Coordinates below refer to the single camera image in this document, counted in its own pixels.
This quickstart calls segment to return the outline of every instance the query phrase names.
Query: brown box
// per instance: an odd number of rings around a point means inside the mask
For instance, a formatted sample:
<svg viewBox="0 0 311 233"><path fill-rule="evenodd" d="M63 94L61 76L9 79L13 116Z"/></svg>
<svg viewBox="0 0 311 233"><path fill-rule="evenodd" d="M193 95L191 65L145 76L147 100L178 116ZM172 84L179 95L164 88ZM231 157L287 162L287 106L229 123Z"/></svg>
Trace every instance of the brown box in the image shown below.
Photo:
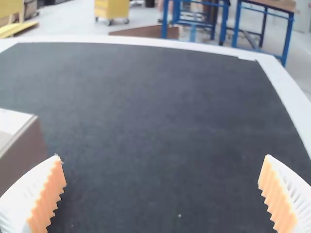
<svg viewBox="0 0 311 233"><path fill-rule="evenodd" d="M47 159L38 117L0 108L0 197Z"/></svg>

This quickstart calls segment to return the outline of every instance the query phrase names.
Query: white border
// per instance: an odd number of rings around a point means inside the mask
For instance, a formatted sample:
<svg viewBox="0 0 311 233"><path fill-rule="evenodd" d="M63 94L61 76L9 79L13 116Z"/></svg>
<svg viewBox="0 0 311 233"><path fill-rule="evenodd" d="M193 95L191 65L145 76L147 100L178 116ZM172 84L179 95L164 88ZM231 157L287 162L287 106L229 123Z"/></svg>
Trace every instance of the white border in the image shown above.
<svg viewBox="0 0 311 233"><path fill-rule="evenodd" d="M305 148L311 157L311 102L301 91L277 59L271 55L239 50L221 46L188 43L174 40L151 39L121 36L49 36L49 37L17 37L0 40L0 52L16 43L34 42L77 42L100 44L125 44L193 50L228 56L245 60L257 60L278 93L289 113Z"/></svg>

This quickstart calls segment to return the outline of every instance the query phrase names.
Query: wooden board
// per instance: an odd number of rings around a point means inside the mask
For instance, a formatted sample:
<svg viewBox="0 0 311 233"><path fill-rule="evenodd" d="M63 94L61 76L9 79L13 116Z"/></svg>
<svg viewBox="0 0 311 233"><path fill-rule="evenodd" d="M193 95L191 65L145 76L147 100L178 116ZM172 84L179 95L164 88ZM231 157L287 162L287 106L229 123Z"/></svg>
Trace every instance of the wooden board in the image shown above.
<svg viewBox="0 0 311 233"><path fill-rule="evenodd" d="M137 36L137 37L151 37L151 38L161 38L161 25L154 25L149 27L132 28L127 30L110 32L109 35L120 35L120 36ZM178 39L179 38L179 28L169 27L168 28L168 38Z"/></svg>
<svg viewBox="0 0 311 233"><path fill-rule="evenodd" d="M248 2L253 2L254 4L264 4L267 6L272 6L280 10L289 11L296 13L296 2L292 0L247 0Z"/></svg>
<svg viewBox="0 0 311 233"><path fill-rule="evenodd" d="M38 22L12 23L0 28L0 39L10 37L26 29L37 26Z"/></svg>

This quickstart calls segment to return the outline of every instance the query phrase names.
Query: yellow cart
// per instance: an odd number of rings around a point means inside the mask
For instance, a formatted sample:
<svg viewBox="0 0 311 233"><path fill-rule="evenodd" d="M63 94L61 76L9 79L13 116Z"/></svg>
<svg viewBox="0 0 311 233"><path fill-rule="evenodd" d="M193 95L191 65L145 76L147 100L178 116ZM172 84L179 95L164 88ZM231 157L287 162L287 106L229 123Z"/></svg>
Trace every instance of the yellow cart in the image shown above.
<svg viewBox="0 0 311 233"><path fill-rule="evenodd" d="M102 17L110 26L115 18L123 18L123 22L128 24L129 8L130 0L95 0L95 21Z"/></svg>

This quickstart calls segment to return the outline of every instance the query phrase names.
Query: black carpet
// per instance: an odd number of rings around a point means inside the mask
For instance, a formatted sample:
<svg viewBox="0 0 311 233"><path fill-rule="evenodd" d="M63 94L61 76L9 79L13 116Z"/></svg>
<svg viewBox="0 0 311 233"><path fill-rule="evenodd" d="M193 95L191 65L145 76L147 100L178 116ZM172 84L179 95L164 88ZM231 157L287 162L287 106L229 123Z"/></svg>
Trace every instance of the black carpet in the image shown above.
<svg viewBox="0 0 311 233"><path fill-rule="evenodd" d="M19 44L0 54L0 74L0 106L37 114L49 154L65 162L50 233L268 233L257 187L265 154L311 183L310 159L257 62Z"/></svg>

